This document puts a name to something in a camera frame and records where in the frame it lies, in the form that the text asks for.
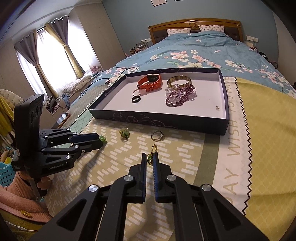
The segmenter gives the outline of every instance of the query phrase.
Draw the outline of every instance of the bed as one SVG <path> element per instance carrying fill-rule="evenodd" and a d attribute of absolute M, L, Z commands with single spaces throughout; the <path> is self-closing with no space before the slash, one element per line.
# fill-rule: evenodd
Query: bed
<path fill-rule="evenodd" d="M 223 25 L 225 33 L 200 32 L 198 25 Z M 190 33 L 165 34 L 166 29 L 187 27 Z M 45 197 L 50 214 L 90 184 L 109 185 L 127 174 L 128 167 L 139 163 L 141 153 L 148 153 L 154 144 L 149 135 L 161 130 L 168 137 L 157 143 L 161 161 L 169 163 L 176 175 L 190 184 L 213 185 L 271 241 L 284 240 L 296 215 L 296 91 L 267 60 L 242 43 L 238 21 L 186 19 L 151 26 L 149 31 L 152 47 L 101 73 L 108 83 L 106 79 L 93 83 L 70 107 L 64 128 L 96 131 L 108 144 L 84 155 L 73 169 L 56 174 Z M 185 67 L 220 68 L 230 110 L 225 136 L 98 120 L 87 110 L 124 73 Z M 124 126 L 131 130 L 128 142 L 118 134 Z M 146 202 L 128 206 L 126 240 L 174 240 L 172 206 L 155 203 L 152 179 L 152 168 L 147 166 Z"/>

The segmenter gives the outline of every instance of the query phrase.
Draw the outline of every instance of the silver ring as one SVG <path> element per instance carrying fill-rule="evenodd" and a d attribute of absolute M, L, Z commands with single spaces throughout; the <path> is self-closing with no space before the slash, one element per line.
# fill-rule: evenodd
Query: silver ring
<path fill-rule="evenodd" d="M 157 139 L 155 139 L 155 138 L 153 138 L 153 135 L 154 135 L 155 133 L 157 133 L 157 132 L 159 132 L 160 135 L 159 135 L 159 137 L 158 137 Z M 155 131 L 155 132 L 153 132 L 153 133 L 151 134 L 151 139 L 152 139 L 153 141 L 161 141 L 161 140 L 164 140 L 164 138 L 165 138 L 165 135 L 164 135 L 161 131 Z"/>

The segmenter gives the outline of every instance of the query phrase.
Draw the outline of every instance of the green beaded ring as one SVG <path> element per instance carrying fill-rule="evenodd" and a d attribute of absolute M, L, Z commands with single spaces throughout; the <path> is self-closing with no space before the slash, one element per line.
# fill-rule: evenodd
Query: green beaded ring
<path fill-rule="evenodd" d="M 104 136 L 99 136 L 99 140 L 103 142 L 103 145 L 107 144 L 107 139 Z"/>
<path fill-rule="evenodd" d="M 130 133 L 129 133 L 128 128 L 121 128 L 121 129 L 118 131 L 118 133 L 121 134 L 121 137 L 122 137 L 123 139 L 128 139 L 129 136 L 130 136 Z"/>

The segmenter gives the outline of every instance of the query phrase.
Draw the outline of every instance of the black box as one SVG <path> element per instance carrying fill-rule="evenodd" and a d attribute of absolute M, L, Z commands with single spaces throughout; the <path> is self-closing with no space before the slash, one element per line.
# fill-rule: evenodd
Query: black box
<path fill-rule="evenodd" d="M 160 74 L 163 85 L 132 103 L 137 82 L 147 74 Z M 179 107 L 165 103 L 167 80 L 176 75 L 191 78 L 197 97 Z M 89 107 L 94 118 L 225 135 L 229 123 L 228 97 L 220 69 L 157 69 L 122 76 Z"/>

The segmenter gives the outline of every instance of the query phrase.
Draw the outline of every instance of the wooden headboard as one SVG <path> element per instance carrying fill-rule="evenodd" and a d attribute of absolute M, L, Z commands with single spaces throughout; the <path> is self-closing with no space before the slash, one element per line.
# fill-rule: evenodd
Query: wooden headboard
<path fill-rule="evenodd" d="M 149 26 L 149 32 L 153 44 L 160 42 L 168 36 L 167 29 L 191 28 L 191 33 L 200 32 L 199 25 L 222 25 L 224 33 L 234 40 L 243 42 L 242 27 L 240 21 L 218 18 L 191 18 L 182 19 Z"/>

